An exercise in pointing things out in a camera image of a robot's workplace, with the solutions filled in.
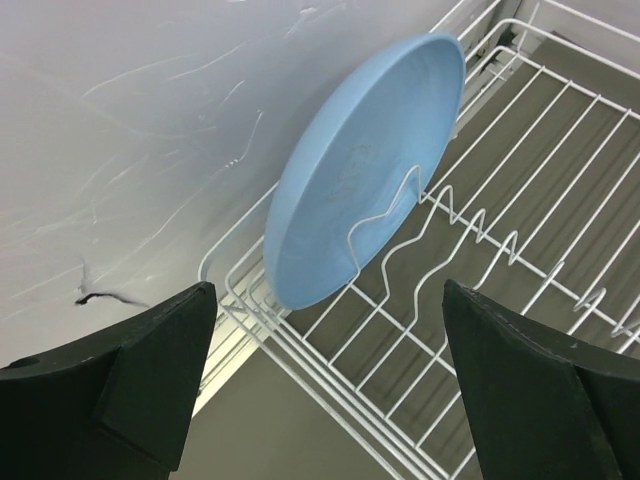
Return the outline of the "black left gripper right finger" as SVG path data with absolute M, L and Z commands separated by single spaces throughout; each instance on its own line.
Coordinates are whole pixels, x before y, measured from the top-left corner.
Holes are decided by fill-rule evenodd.
M 454 280 L 442 312 L 484 478 L 638 478 L 637 359 Z

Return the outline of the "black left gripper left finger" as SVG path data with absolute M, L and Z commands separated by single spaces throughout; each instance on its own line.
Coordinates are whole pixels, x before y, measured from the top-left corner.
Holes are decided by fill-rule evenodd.
M 217 317 L 215 286 L 1 370 L 4 479 L 166 479 L 178 470 Z

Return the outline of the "blue plate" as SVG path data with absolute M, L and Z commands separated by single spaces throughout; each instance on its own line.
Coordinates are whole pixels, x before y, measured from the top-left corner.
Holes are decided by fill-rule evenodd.
M 398 41 L 359 65 L 304 131 L 279 180 L 264 269 L 287 309 L 353 279 L 391 239 L 454 132 L 466 62 L 453 35 Z

